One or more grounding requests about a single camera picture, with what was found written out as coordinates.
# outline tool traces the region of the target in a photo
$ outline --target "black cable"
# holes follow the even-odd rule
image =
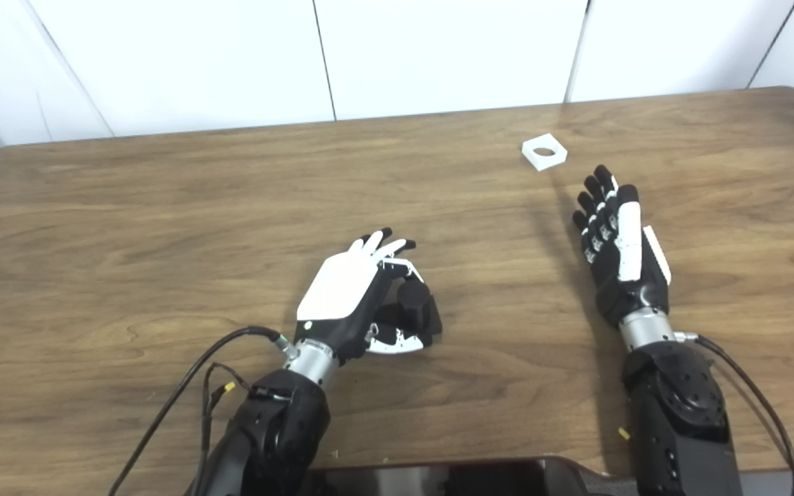
[[[214,362],[207,368],[207,373],[204,374],[204,384],[201,387],[201,454],[198,459],[198,470],[195,471],[195,480],[192,482],[192,496],[198,496],[198,491],[201,489],[204,467],[207,465],[207,454],[210,453],[210,431],[214,424],[214,407],[216,406],[214,395],[210,393],[210,375],[217,369],[227,371],[241,387],[250,391],[249,384],[229,365]],[[223,397],[226,391],[224,386],[221,387],[221,390],[223,392],[218,397]]]
[[[771,420],[774,421],[774,426],[776,426],[778,433],[780,433],[780,439],[782,440],[782,443],[784,444],[784,448],[786,449],[786,462],[788,462],[788,467],[790,468],[790,472],[792,473],[791,495],[794,496],[794,448],[792,448],[792,441],[788,438],[788,433],[786,433],[786,427],[780,420],[780,417],[779,415],[777,415],[777,412],[774,411],[774,407],[772,407],[771,403],[769,403],[768,400],[765,398],[765,395],[762,393],[762,390],[759,389],[759,386],[756,386],[752,378],[750,378],[749,375],[746,374],[746,371],[744,371],[740,367],[740,364],[735,362],[731,358],[731,356],[728,355],[728,352],[722,349],[721,346],[715,344],[712,341],[709,341],[709,339],[706,339],[702,335],[698,335],[697,338],[694,340],[694,342],[697,342],[697,344],[699,344],[700,346],[703,346],[704,348],[709,349],[709,351],[712,351],[716,355],[719,355],[719,357],[721,357],[722,360],[725,361],[725,363],[731,365],[731,368],[734,369],[734,371],[736,371],[738,376],[740,376],[740,379],[746,382],[746,385],[749,386],[749,389],[753,392],[755,397],[758,398],[759,402],[762,403],[762,407],[764,407],[765,411],[768,412],[768,415],[770,415]]]
[[[269,341],[275,342],[278,340],[278,338],[280,338],[281,333],[273,329],[268,329],[268,327],[260,327],[260,326],[243,327],[243,329],[237,329],[235,331],[232,331],[231,333],[228,333],[223,338],[215,342],[214,345],[212,345],[210,348],[207,349],[207,351],[201,354],[198,360],[196,360],[195,363],[192,364],[191,367],[189,367],[189,371],[187,371],[185,377],[183,377],[183,380],[180,381],[179,385],[176,386],[174,392],[171,393],[170,398],[168,398],[167,401],[164,402],[164,405],[163,407],[161,407],[161,411],[158,412],[158,415],[155,415],[155,418],[154,420],[152,420],[152,423],[150,424],[148,430],[145,431],[145,434],[143,434],[142,439],[139,440],[139,444],[136,445],[136,448],[133,450],[133,453],[130,455],[127,464],[124,464],[124,468],[122,468],[119,477],[116,478],[116,481],[114,481],[112,487],[110,487],[110,492],[108,493],[108,496],[114,496],[114,494],[116,494],[119,491],[119,487],[124,482],[127,475],[130,473],[130,470],[132,470],[133,465],[136,464],[136,459],[139,458],[139,456],[142,454],[143,450],[145,449],[145,445],[149,443],[150,439],[152,439],[152,434],[155,434],[155,431],[158,430],[158,426],[160,426],[161,421],[164,420],[164,417],[165,415],[167,415],[167,412],[170,411],[170,408],[174,406],[176,400],[179,399],[179,396],[182,395],[183,391],[185,391],[186,386],[189,386],[190,381],[192,381],[192,378],[194,378],[195,374],[198,373],[198,370],[201,370],[201,365],[205,364],[205,362],[207,362],[208,359],[212,357],[212,354],[217,352],[218,349],[223,348],[223,346],[225,346],[227,343],[232,342],[235,339],[246,335],[261,335],[267,337]]]

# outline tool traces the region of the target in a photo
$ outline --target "white hand cover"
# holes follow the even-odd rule
[[[404,266],[417,276],[412,263],[394,258],[407,245],[407,240],[398,239],[378,248],[385,236],[378,230],[368,240],[357,239],[347,251],[327,258],[300,302],[296,319],[301,322],[349,316],[385,264]]]

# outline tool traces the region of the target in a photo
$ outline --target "robot finger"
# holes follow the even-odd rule
[[[590,192],[590,196],[593,197],[593,203],[596,204],[596,211],[599,212],[605,207],[605,197],[602,193],[602,186],[599,184],[599,181],[596,180],[593,176],[587,176],[587,179],[584,179],[584,187],[587,188],[587,191]]]
[[[587,216],[585,216],[583,211],[575,210],[574,214],[571,214],[571,222],[580,230],[580,235],[586,234],[584,229],[587,228]]]
[[[377,250],[378,246],[381,245],[382,239],[385,237],[385,233],[377,230],[376,232],[369,235],[369,239],[363,243],[363,250],[361,252],[365,255],[372,255]]]
[[[593,197],[588,192],[578,194],[578,205],[587,213],[587,217],[596,215],[596,204],[593,203]]]
[[[382,258],[385,257],[394,257],[398,251],[403,250],[403,247],[406,246],[405,239],[397,239],[395,241],[389,242],[387,245],[382,246],[378,250],[372,254],[372,261],[373,263],[381,262]]]
[[[611,170],[608,170],[608,167],[602,164],[596,166],[593,175],[602,188],[602,197],[604,197],[605,200],[608,200],[618,193],[618,180],[612,175]]]
[[[620,251],[618,280],[639,280],[642,277],[642,208],[639,192],[633,185],[618,189],[618,237]]]

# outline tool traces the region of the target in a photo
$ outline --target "panel seam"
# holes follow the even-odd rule
[[[318,26],[318,41],[320,42],[320,56],[324,59],[324,75],[327,77],[327,91],[330,94],[330,107],[333,110],[333,122],[338,121],[336,117],[336,103],[333,99],[333,85],[330,84],[330,70],[327,67],[327,53],[324,51],[324,37],[320,33],[320,19],[318,18],[318,3],[317,0],[312,0],[312,7],[314,8],[314,24]]]

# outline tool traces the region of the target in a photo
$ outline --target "black finger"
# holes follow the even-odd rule
[[[596,213],[596,204],[593,203],[593,197],[588,192],[580,192],[578,195],[578,205],[587,213],[587,216],[592,216]]]
[[[596,166],[596,169],[593,170],[593,175],[596,176],[596,180],[599,181],[599,184],[602,186],[602,188],[605,188],[605,191],[614,189],[614,181],[612,180],[613,175],[608,167],[599,164]]]
[[[571,222],[578,226],[580,231],[587,228],[587,216],[584,216],[583,211],[575,210],[574,214],[571,214]]]
[[[625,203],[630,203],[631,201],[639,202],[639,192],[636,186],[623,185],[621,188],[618,188],[618,207]]]
[[[605,201],[605,197],[602,195],[602,186],[599,185],[599,181],[593,176],[587,176],[587,179],[584,179],[584,187],[590,192],[590,196],[593,197],[593,202],[595,202],[596,207],[599,208],[599,204]]]

